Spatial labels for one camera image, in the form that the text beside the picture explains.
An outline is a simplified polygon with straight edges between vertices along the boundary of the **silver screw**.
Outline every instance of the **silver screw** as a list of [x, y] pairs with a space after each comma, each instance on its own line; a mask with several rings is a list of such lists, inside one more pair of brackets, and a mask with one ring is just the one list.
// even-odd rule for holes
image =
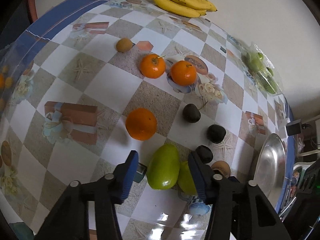
[[221, 174], [214, 174], [213, 176], [212, 176], [215, 180], [222, 180], [222, 175]]
[[104, 175], [104, 178], [107, 180], [113, 179], [115, 176], [112, 173], [108, 173], [106, 175]]
[[249, 184], [251, 187], [255, 187], [255, 186], [258, 185], [254, 180], [249, 180], [249, 181], [248, 181], [248, 184]]
[[77, 181], [77, 180], [74, 180], [74, 181], [72, 181], [71, 183], [70, 183], [70, 186], [71, 187], [76, 187], [76, 186], [78, 186], [79, 185], [79, 181]]

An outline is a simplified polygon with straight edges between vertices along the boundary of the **gift box with ribbon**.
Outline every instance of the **gift box with ribbon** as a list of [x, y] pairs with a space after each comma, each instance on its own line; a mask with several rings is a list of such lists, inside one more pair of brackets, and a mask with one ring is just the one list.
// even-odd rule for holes
[[44, 105], [43, 136], [50, 143], [66, 138], [94, 145], [97, 142], [96, 106], [48, 101]]

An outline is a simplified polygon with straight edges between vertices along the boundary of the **metal bowl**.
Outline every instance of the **metal bowl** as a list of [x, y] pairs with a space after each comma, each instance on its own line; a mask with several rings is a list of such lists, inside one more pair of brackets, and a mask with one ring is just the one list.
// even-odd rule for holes
[[270, 134], [259, 154], [253, 180], [274, 208], [282, 191], [285, 161], [285, 151], [280, 137], [275, 133]]

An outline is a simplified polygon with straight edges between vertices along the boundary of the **orange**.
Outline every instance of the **orange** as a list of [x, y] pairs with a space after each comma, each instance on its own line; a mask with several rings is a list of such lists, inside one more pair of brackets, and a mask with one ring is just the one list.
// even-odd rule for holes
[[172, 80], [180, 86], [193, 84], [197, 78], [196, 67], [190, 62], [181, 60], [175, 63], [170, 70]]
[[147, 55], [140, 63], [140, 71], [142, 75], [148, 78], [161, 77], [165, 72], [165, 61], [157, 54]]
[[133, 139], [145, 141], [157, 130], [157, 119], [148, 109], [138, 108], [129, 113], [125, 127]]
[[4, 75], [0, 74], [0, 89], [4, 88], [5, 80], [4, 80]]

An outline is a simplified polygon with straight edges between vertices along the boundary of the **plastic bag of green fruit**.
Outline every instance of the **plastic bag of green fruit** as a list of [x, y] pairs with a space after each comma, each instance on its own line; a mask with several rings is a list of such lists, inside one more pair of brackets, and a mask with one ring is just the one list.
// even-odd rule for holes
[[242, 61], [246, 64], [258, 87], [272, 96], [282, 94], [281, 77], [257, 44], [251, 43], [249, 47], [242, 43], [241, 54]]

